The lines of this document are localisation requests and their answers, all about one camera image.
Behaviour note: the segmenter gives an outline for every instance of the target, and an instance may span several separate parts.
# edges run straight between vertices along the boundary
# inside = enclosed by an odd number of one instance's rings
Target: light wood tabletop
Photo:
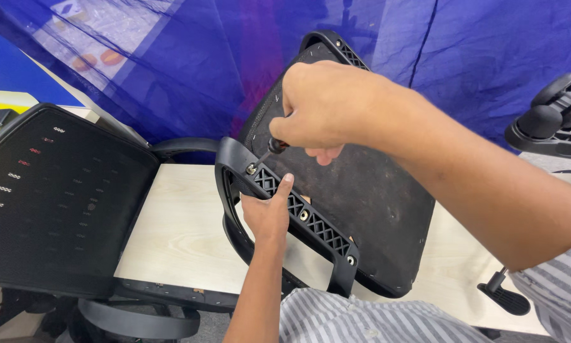
[[[571,182],[571,175],[556,176]],[[222,215],[213,166],[161,165],[114,276],[239,293],[248,267],[226,238]],[[331,262],[289,234],[283,266],[317,289],[327,288],[332,271]],[[368,301],[423,300],[470,325],[547,334],[534,309],[510,315],[476,289],[501,267],[437,203],[412,291],[387,299],[356,282],[352,293]],[[503,287],[517,292],[510,278]]]

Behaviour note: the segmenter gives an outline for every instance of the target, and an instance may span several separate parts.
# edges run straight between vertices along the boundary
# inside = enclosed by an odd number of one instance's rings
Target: striped shirt
[[[571,342],[571,249],[510,277],[533,300],[546,331],[558,342]],[[279,341],[491,342],[423,301],[376,303],[312,288],[295,289],[282,301]]]

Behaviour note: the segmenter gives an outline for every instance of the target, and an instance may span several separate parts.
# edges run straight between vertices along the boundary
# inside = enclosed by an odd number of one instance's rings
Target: chair backrest
[[[143,147],[40,104],[0,130],[0,286],[108,297],[159,167]]]

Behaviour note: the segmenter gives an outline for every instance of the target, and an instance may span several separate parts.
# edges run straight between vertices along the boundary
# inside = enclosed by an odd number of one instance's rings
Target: chair armrest
[[[220,143],[209,138],[185,137],[164,140],[152,145],[150,151],[161,159],[169,159],[182,152],[209,151],[218,152]]]
[[[100,329],[123,336],[147,339],[180,339],[199,330],[201,317],[175,318],[142,314],[113,308],[96,301],[78,299],[83,316]]]

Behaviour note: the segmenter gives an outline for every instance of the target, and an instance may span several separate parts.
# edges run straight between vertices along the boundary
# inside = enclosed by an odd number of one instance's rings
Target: shirt sleeve
[[[571,342],[571,249],[536,267],[510,273],[514,285],[535,303],[546,331]]]

